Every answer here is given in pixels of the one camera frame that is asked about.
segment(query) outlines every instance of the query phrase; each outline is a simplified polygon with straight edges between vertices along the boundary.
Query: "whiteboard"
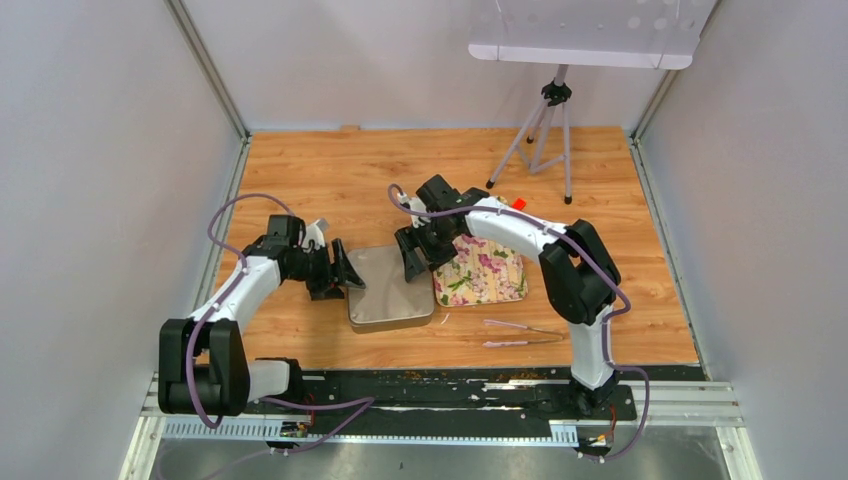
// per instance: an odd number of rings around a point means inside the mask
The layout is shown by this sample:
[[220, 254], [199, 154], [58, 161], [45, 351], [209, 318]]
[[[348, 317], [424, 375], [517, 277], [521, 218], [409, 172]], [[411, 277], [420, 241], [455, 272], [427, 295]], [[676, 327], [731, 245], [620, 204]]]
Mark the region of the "whiteboard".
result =
[[662, 68], [692, 63], [716, 0], [480, 0], [481, 60]]

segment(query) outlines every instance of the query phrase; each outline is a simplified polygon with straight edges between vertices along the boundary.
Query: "gray floor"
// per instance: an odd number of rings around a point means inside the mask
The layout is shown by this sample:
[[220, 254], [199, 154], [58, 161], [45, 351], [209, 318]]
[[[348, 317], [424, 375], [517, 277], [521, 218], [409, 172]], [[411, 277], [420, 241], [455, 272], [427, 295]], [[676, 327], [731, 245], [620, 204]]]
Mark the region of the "gray floor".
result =
[[[619, 427], [619, 446], [628, 440]], [[267, 450], [260, 442], [166, 440], [161, 472], [168, 480], [199, 480], [244, 455]], [[454, 447], [326, 444], [301, 455], [261, 456], [217, 477], [235, 479], [727, 479], [712, 428], [648, 427], [622, 459], [595, 465], [573, 450], [537, 447]]]

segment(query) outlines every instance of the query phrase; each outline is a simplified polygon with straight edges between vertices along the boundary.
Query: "red object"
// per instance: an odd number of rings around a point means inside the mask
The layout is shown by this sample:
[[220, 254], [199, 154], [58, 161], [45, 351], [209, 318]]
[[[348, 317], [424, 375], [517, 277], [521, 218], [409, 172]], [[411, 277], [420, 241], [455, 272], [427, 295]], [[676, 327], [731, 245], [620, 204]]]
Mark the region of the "red object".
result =
[[516, 198], [515, 202], [512, 203], [512, 208], [516, 210], [524, 210], [524, 207], [527, 206], [527, 202], [524, 201], [523, 198]]

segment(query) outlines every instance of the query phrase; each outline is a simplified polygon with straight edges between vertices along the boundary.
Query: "wooden table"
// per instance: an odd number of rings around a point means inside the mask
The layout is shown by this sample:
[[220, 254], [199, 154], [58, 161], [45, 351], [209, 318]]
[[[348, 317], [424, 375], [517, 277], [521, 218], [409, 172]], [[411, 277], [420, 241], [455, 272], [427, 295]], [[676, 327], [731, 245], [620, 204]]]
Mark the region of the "wooden table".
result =
[[[259, 133], [253, 137], [240, 193], [265, 192], [287, 202], [307, 223], [324, 217], [329, 239], [345, 248], [394, 244], [409, 217], [388, 201], [396, 181], [414, 192], [436, 173], [455, 188], [482, 187], [516, 129], [392, 130]], [[556, 132], [549, 145], [559, 145]], [[562, 202], [562, 175], [552, 168], [529, 175], [511, 162], [493, 189], [527, 200], [525, 211], [552, 221], [593, 223], [621, 271], [621, 287], [633, 311], [613, 321], [613, 354], [619, 363], [695, 363], [665, 258], [623, 132], [618, 128], [572, 130], [574, 204]], [[556, 153], [552, 149], [545, 158]], [[244, 247], [265, 231], [269, 201], [236, 206], [229, 242]], [[219, 283], [235, 265], [226, 254]], [[345, 301], [310, 302], [303, 284], [285, 282], [262, 305], [244, 335], [249, 358], [290, 357], [315, 368], [391, 368], [566, 365], [568, 341], [488, 349], [486, 340], [526, 333], [482, 325], [484, 318], [567, 331], [548, 304], [541, 270], [525, 259], [529, 285], [520, 302], [478, 307], [437, 307], [425, 327], [355, 334]], [[450, 312], [447, 322], [441, 323]]]

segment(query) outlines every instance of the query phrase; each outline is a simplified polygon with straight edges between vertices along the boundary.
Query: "gray wall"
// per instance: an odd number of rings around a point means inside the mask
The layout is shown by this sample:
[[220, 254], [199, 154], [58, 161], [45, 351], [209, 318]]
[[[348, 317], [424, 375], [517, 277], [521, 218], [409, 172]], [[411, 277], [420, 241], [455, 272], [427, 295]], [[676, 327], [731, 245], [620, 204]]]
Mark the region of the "gray wall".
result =
[[112, 479], [238, 141], [164, 2], [0, 15], [0, 471]]
[[645, 141], [695, 331], [767, 479], [844, 478], [848, 3], [726, 0]]
[[[556, 68], [468, 53], [479, 3], [493, 1], [186, 4], [248, 126], [302, 130], [520, 125]], [[661, 78], [573, 67], [572, 122], [633, 128]]]

